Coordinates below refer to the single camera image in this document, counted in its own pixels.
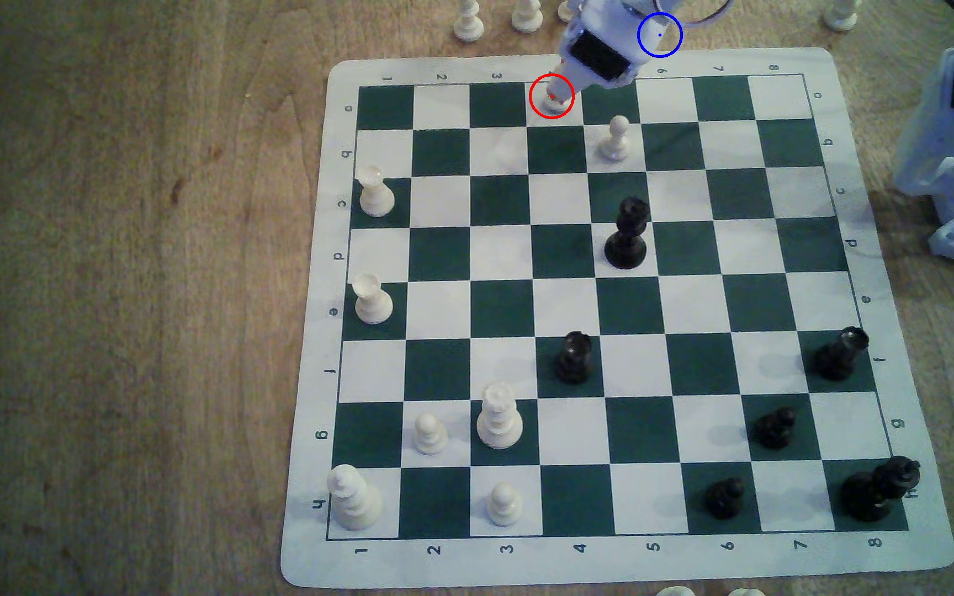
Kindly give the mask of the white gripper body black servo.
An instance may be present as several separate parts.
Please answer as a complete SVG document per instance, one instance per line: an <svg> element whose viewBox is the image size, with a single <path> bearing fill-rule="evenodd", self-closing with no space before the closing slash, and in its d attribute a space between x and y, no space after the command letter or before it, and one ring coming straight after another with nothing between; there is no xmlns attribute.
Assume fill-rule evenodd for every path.
<svg viewBox="0 0 954 596"><path fill-rule="evenodd" d="M570 1L573 18L562 36L562 58L585 67L585 86L616 88L631 83L652 60L640 30L651 1Z"/></svg>

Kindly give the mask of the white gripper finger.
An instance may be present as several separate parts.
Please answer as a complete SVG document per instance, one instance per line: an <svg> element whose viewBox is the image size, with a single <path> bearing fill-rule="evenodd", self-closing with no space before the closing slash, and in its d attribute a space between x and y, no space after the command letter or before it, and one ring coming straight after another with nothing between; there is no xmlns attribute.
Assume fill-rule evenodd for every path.
<svg viewBox="0 0 954 596"><path fill-rule="evenodd" d="M564 58L553 70L553 95L573 97L585 89L585 67L574 58Z"/></svg>

